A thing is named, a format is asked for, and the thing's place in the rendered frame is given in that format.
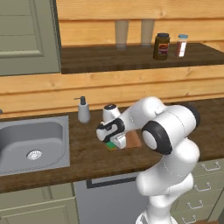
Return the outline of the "white soap dispenser black pump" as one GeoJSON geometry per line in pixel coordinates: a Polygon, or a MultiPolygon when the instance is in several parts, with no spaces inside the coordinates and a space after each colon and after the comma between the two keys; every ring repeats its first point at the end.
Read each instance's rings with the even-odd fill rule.
{"type": "Polygon", "coordinates": [[[80,101],[78,106],[78,120],[81,123],[88,123],[90,121],[90,111],[86,102],[86,97],[81,96],[78,98],[78,100],[80,101]]]}

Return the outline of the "beige tall cup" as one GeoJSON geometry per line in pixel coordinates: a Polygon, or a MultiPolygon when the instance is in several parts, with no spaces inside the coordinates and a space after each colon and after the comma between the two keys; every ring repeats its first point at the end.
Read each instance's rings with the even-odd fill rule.
{"type": "Polygon", "coordinates": [[[115,22],[115,46],[125,48],[128,38],[129,21],[118,20],[115,22]]]}

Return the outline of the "grey-green panel under sink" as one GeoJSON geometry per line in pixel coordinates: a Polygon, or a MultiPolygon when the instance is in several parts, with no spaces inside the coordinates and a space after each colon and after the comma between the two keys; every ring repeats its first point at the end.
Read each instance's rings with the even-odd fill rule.
{"type": "Polygon", "coordinates": [[[61,200],[74,196],[71,183],[50,185],[17,192],[0,193],[0,209],[35,204],[49,200],[61,200]]]}

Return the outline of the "spice jar with blue lid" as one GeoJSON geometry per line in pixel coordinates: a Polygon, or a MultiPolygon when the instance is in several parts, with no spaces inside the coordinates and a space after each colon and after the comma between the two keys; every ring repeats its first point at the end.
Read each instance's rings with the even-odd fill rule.
{"type": "Polygon", "coordinates": [[[187,39],[188,39],[188,36],[186,34],[178,35],[178,42],[177,42],[177,49],[176,49],[177,57],[181,58],[185,56],[187,39]]]}

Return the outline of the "dark jar with yellow label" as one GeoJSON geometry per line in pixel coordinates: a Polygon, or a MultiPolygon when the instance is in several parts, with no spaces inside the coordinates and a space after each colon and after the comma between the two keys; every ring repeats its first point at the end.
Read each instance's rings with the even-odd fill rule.
{"type": "Polygon", "coordinates": [[[159,33],[155,38],[153,59],[166,60],[170,44],[170,35],[168,33],[159,33]]]}

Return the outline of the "grey-green drawer front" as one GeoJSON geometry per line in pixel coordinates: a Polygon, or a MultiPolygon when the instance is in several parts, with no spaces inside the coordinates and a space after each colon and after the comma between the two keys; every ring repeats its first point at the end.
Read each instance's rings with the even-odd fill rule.
{"type": "Polygon", "coordinates": [[[206,175],[194,179],[190,195],[197,193],[208,193],[224,187],[224,173],[206,175]]]}
{"type": "Polygon", "coordinates": [[[193,215],[195,215],[197,221],[202,221],[209,217],[212,210],[213,210],[213,206],[206,206],[202,209],[180,212],[180,213],[173,213],[171,216],[176,220],[176,222],[178,224],[184,224],[183,221],[181,220],[181,218],[183,218],[183,217],[191,218],[193,215]]]}
{"type": "Polygon", "coordinates": [[[173,212],[180,213],[213,206],[220,194],[221,189],[178,198],[175,207],[173,208],[173,212]]]}
{"type": "Polygon", "coordinates": [[[199,177],[219,172],[224,172],[224,158],[197,163],[192,171],[192,175],[199,177]]]}

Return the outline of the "grey steel sink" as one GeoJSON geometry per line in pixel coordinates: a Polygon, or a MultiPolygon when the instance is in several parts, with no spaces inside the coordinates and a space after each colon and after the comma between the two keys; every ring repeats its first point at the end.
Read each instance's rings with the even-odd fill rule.
{"type": "Polygon", "coordinates": [[[0,176],[70,166],[68,116],[0,122],[0,176]]]}

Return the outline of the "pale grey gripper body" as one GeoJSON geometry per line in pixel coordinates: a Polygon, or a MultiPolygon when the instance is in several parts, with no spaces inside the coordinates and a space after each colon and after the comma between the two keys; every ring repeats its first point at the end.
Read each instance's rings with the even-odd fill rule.
{"type": "Polygon", "coordinates": [[[111,138],[111,142],[119,149],[124,149],[127,144],[126,135],[122,134],[120,136],[113,136],[111,138]]]}

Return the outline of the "grey-green base cupboard door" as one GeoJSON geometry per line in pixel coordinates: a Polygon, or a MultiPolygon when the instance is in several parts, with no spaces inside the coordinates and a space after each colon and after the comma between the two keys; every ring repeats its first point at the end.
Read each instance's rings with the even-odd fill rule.
{"type": "Polygon", "coordinates": [[[79,224],[75,198],[0,210],[0,224],[79,224]]]}

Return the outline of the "green and yellow sponge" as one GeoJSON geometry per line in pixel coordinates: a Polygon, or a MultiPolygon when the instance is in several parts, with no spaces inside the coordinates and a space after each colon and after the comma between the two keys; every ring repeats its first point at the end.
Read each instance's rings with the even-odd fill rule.
{"type": "Polygon", "coordinates": [[[117,146],[112,142],[105,143],[105,146],[109,151],[116,151],[117,150],[117,146]]]}

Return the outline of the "brown wooden cutting board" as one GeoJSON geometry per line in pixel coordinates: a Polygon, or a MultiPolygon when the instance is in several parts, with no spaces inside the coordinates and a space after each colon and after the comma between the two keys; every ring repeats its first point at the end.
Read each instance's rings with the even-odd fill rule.
{"type": "Polygon", "coordinates": [[[140,138],[138,137],[138,134],[135,130],[132,130],[126,133],[125,135],[127,139],[127,144],[124,149],[137,148],[142,146],[140,138]]]}

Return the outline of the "dark wooden shelf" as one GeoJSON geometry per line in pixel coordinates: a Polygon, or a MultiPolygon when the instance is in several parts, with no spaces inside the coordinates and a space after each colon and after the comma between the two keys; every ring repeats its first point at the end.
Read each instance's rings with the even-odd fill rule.
{"type": "Polygon", "coordinates": [[[224,52],[201,43],[188,43],[184,57],[177,57],[176,44],[170,44],[166,60],[153,59],[153,46],[67,47],[61,52],[63,74],[142,70],[168,67],[196,67],[224,65],[224,52]]]}

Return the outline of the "grey dishwasher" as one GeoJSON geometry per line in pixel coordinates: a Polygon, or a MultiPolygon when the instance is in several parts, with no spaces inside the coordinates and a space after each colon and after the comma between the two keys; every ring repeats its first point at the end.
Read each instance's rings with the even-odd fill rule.
{"type": "MultiPolygon", "coordinates": [[[[137,177],[137,172],[105,178],[93,183],[137,177]]],[[[147,197],[137,190],[136,181],[87,189],[86,180],[74,182],[80,224],[135,224],[146,208],[147,197]]]]}

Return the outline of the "grey-green wall cupboard door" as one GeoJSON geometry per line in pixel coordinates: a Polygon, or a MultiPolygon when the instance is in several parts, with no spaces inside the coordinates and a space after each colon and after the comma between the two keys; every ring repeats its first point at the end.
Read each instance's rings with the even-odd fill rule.
{"type": "Polygon", "coordinates": [[[56,0],[0,0],[0,76],[60,71],[56,0]]]}

